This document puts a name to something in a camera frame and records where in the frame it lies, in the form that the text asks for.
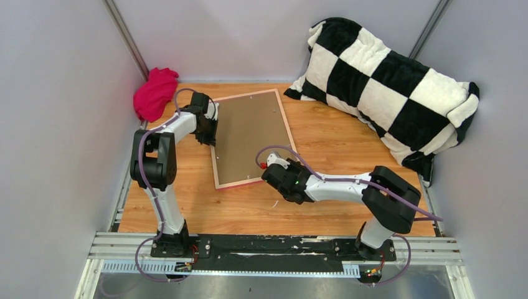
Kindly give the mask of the pink picture frame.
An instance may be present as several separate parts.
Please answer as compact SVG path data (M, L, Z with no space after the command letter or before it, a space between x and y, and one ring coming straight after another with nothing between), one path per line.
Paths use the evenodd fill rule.
M293 135L277 89L216 98L216 145L211 147L217 190L261 181L260 163L277 150L283 158L294 156L276 148L296 151Z

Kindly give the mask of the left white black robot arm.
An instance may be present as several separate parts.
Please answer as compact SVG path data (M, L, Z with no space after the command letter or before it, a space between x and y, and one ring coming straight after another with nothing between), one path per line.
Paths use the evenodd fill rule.
M156 213L158 228L151 252L155 257L184 257L192 247L173 186L176 146L187 135L194 135L202 145L215 146L218 112L218 104L208 95L193 92L190 104L177 108L168 121L134 133L130 176L149 196Z

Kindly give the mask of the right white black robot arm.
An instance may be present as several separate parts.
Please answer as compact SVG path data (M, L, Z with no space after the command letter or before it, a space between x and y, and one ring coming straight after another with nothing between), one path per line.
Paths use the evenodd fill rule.
M292 159L268 163L261 178L286 201L302 204L327 200L364 204L372 214L354 242L353 252L364 260L379 257L384 242L411 231L420 191L385 166L352 176L312 173Z

